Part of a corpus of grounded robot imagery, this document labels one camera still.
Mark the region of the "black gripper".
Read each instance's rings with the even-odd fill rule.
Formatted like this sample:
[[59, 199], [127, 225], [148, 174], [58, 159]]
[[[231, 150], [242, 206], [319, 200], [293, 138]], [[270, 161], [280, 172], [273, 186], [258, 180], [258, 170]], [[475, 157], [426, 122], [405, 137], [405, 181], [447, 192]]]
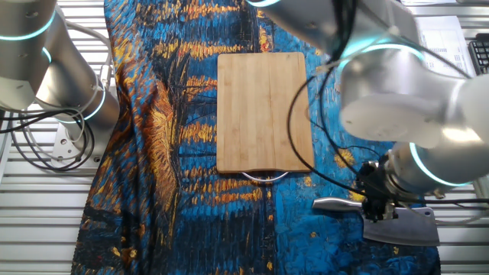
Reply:
[[372, 222], [391, 220], [397, 217], [392, 202], [393, 194], [386, 186], [385, 169], [376, 161], [364, 162], [358, 171], [358, 184], [365, 191], [367, 199], [362, 202], [364, 217]]

